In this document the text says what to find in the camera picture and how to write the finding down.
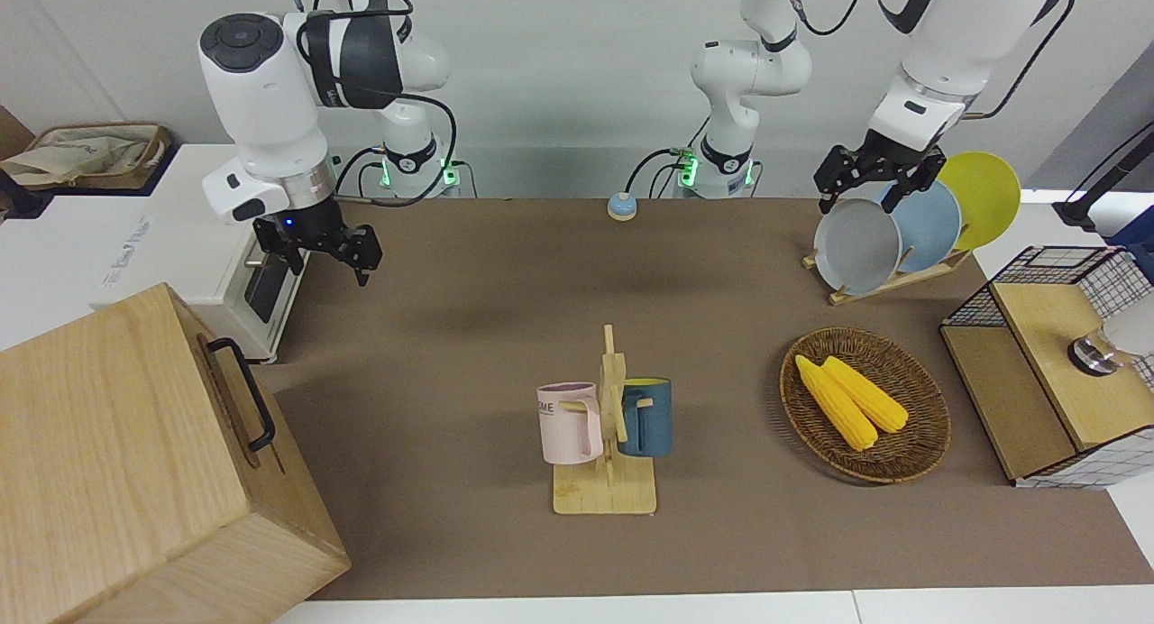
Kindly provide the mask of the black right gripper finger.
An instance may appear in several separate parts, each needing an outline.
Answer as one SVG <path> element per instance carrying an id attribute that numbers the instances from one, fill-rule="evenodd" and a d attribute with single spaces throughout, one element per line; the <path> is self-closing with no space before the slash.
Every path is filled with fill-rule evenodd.
<path id="1" fill-rule="evenodd" d="M 334 236 L 331 255 L 353 271 L 359 287 L 366 287 L 370 281 L 370 272 L 379 269 L 383 251 L 379 236 L 372 225 L 357 225 L 355 228 L 343 228 Z"/>
<path id="2" fill-rule="evenodd" d="M 291 236 L 282 234 L 276 221 L 257 217 L 252 221 L 252 230 L 254 230 L 261 250 L 286 263 L 293 275 L 300 276 L 302 273 L 305 258 L 299 243 Z"/>

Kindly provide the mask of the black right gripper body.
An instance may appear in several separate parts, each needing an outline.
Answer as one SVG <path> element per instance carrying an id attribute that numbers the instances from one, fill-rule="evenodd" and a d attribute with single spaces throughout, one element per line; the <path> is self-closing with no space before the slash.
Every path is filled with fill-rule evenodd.
<path id="1" fill-rule="evenodd" d="M 334 197 L 313 206 L 288 209 L 263 217 L 276 221 L 282 234 L 291 236 L 299 243 L 300 249 L 309 251 L 331 251 L 334 236 L 346 228 L 342 209 Z"/>

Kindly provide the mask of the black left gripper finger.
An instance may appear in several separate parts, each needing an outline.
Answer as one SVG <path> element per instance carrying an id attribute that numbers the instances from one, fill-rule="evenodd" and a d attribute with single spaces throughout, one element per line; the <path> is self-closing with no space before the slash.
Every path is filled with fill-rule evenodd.
<path id="1" fill-rule="evenodd" d="M 893 185 L 886 191 L 886 213 L 891 215 L 894 209 L 912 193 L 926 191 L 935 183 L 939 176 L 944 160 L 924 160 L 912 170 L 899 171 Z"/>
<path id="2" fill-rule="evenodd" d="M 820 213 L 829 215 L 841 194 L 863 185 L 861 156 L 848 146 L 832 146 L 816 170 Z"/>

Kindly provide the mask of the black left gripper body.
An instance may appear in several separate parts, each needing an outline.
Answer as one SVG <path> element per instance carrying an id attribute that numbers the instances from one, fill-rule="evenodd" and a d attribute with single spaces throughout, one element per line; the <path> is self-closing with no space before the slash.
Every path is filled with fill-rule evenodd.
<path id="1" fill-rule="evenodd" d="M 944 152 L 936 143 L 919 151 L 881 133 L 865 133 L 865 140 L 855 152 L 855 165 L 865 180 L 896 180 L 923 161 L 931 161 L 936 170 L 944 165 Z"/>

